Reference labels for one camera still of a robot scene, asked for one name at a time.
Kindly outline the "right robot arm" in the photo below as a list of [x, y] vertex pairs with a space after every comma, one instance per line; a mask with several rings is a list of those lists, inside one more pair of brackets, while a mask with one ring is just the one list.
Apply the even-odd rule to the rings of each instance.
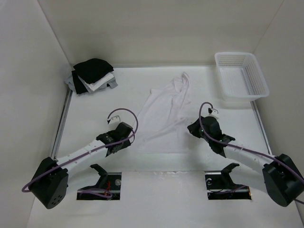
[[235, 138], [222, 133], [212, 116], [199, 117], [187, 129], [191, 135], [204, 139], [214, 153], [235, 160], [221, 171], [220, 182], [224, 187], [253, 187], [282, 207], [303, 193], [304, 179], [289, 156], [268, 155], [237, 145]]

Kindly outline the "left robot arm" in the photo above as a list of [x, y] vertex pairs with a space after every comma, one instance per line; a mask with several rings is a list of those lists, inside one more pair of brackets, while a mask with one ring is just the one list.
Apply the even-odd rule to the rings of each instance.
[[111, 199], [108, 172], [98, 161], [131, 146], [133, 128], [121, 122], [111, 131], [97, 136], [84, 148], [59, 159], [47, 157], [38, 166], [28, 190], [47, 209], [57, 206], [70, 192], [77, 197]]

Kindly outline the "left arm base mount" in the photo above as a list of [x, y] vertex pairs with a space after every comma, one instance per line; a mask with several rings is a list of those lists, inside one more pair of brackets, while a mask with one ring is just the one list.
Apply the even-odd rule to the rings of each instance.
[[77, 192], [77, 200], [120, 200], [121, 195], [121, 185], [122, 185], [122, 173], [108, 173], [107, 177], [100, 177], [96, 185], [87, 186], [82, 188], [82, 190], [93, 191], [96, 194], [104, 195], [100, 197], [87, 192]]

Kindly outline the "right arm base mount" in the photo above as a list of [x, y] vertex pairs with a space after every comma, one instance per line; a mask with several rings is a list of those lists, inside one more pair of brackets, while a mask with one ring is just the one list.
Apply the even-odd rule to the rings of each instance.
[[205, 181], [209, 200], [251, 200], [249, 187], [235, 184], [228, 174], [207, 172]]

